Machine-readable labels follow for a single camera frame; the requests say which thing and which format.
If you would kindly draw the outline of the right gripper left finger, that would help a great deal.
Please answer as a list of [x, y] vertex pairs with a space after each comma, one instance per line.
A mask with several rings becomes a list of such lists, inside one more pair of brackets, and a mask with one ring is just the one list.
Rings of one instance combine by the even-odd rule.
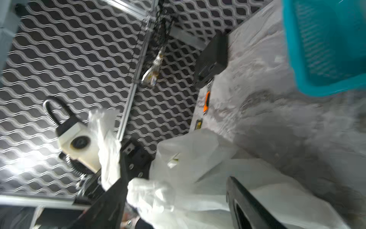
[[127, 179], [121, 177], [69, 229], [119, 229], [127, 197]]

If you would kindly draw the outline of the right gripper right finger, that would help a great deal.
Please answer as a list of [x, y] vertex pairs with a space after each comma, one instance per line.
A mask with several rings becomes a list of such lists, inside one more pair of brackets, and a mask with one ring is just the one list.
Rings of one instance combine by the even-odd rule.
[[226, 202], [235, 229], [286, 228], [235, 177], [227, 180]]

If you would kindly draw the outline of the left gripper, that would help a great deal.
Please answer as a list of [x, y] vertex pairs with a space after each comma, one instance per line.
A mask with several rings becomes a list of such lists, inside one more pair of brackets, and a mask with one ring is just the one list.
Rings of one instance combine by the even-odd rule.
[[153, 155], [135, 139], [125, 139], [120, 149], [121, 176], [129, 183], [134, 178], [149, 179]]

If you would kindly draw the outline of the white plastic bag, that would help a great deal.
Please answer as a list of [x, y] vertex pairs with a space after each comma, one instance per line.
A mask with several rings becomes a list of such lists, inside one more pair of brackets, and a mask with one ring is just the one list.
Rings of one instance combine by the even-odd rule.
[[229, 177], [288, 229], [348, 227], [328, 202], [208, 129], [158, 143], [149, 179], [127, 183], [126, 203], [156, 229], [232, 229]]

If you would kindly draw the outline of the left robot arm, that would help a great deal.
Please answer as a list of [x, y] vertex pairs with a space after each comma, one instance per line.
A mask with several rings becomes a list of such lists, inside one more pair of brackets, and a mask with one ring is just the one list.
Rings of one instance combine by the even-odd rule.
[[[154, 155], [150, 154], [137, 140], [133, 138], [124, 140], [122, 142], [121, 155], [124, 157], [123, 163], [127, 166], [126, 171], [121, 174], [125, 174], [128, 181], [136, 177], [149, 178], [149, 169], [151, 162], [154, 160]], [[75, 203], [92, 204], [104, 192], [101, 171], [99, 170], [95, 174], [86, 172]]]

